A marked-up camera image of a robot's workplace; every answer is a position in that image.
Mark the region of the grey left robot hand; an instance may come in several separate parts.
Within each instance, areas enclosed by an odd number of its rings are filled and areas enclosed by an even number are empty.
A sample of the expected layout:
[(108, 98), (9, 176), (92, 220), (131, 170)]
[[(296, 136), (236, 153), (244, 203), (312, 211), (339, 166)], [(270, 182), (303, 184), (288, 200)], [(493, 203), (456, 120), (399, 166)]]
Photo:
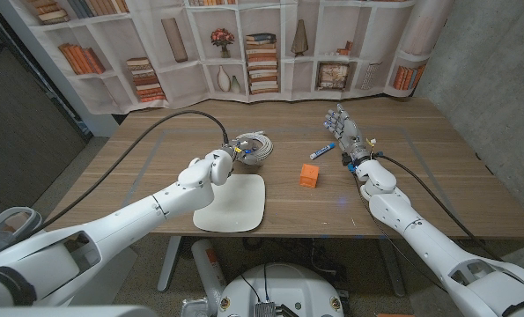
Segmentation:
[(256, 154), (258, 147), (252, 137), (238, 137), (230, 142), (233, 159), (249, 166), (260, 166), (262, 159)]

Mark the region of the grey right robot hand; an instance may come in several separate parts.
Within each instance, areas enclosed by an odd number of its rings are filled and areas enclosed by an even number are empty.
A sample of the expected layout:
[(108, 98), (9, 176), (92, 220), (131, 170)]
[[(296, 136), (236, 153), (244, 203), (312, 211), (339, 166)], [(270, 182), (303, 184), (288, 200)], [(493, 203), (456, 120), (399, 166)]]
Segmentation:
[(336, 106), (336, 110), (329, 109), (325, 118), (324, 126), (337, 139), (344, 166), (348, 164), (358, 166), (371, 158), (362, 139), (362, 133), (341, 104)]

